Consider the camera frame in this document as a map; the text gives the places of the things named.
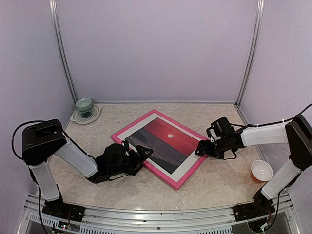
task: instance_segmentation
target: pink picture frame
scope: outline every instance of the pink picture frame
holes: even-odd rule
[[[206,137],[202,136],[201,134],[193,131],[192,129],[184,126],[183,124],[175,121],[174,119],[168,117],[167,115],[157,111],[157,110],[152,110],[150,112],[148,112],[147,114],[143,115],[142,117],[138,118],[137,120],[135,120],[134,122],[130,123],[129,125],[127,125],[126,127],[120,129],[119,131],[117,131],[116,133],[112,134],[111,138],[116,142],[121,144],[121,142],[124,139],[121,139],[119,137],[120,134],[124,133],[125,131],[127,131],[128,129],[132,128],[133,126],[135,126],[136,124],[140,123],[141,121],[145,120],[147,117],[151,116],[152,114],[157,114],[158,116],[166,119],[167,121],[177,125],[178,127],[184,129],[186,132],[196,136],[197,138],[201,139],[201,140],[207,140]],[[194,173],[194,171],[200,166],[200,164],[205,160],[205,157],[199,157],[197,161],[191,166],[191,168],[180,178],[179,181],[174,181],[172,178],[170,178],[168,175],[166,175],[165,173],[163,173],[160,169],[158,169],[157,167],[155,167],[153,164],[151,164],[148,161],[144,162],[144,166],[146,168],[148,168],[150,171],[152,171],[157,177],[159,177],[160,179],[162,179],[164,182],[166,182],[168,185],[170,185],[172,188],[178,190],[186,181],[187,179]]]

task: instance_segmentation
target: framed picture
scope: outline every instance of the framed picture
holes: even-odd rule
[[[195,155],[206,138],[163,113],[152,110],[112,135],[116,143],[129,141],[153,149],[144,166],[174,189],[179,189],[205,159]]]

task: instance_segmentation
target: green bowl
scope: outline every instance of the green bowl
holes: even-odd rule
[[[88,111],[91,107],[92,107],[92,98],[90,97],[84,97],[80,100],[78,100],[75,103],[75,106],[77,108],[77,110],[85,112]]]

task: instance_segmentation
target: marble table surface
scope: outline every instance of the marble table surface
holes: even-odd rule
[[[222,116],[242,124],[233,105],[226,104],[107,104],[88,125],[70,122],[66,132],[86,152],[101,155],[113,143],[111,135],[152,109],[157,109],[206,137],[210,123]],[[259,159],[256,148],[237,152],[236,160],[206,159],[179,189],[174,190],[143,168],[135,177],[92,184],[57,156],[50,166],[64,201],[106,208],[180,210],[209,208],[251,201],[262,187],[252,181],[250,166]]]

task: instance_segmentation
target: wall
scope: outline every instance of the wall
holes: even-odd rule
[[[58,15],[81,97],[235,102],[257,0],[66,0]]]
[[[28,120],[58,118],[66,124],[73,105],[48,1],[2,0],[0,22],[0,233],[10,234],[27,194],[35,191],[26,165],[12,153],[12,132]]]
[[[255,61],[241,110],[249,123],[289,118],[312,102],[312,1],[266,0]],[[304,116],[312,124],[312,109]],[[276,172],[287,145],[263,146]],[[303,233],[312,229],[312,168],[290,188]]]

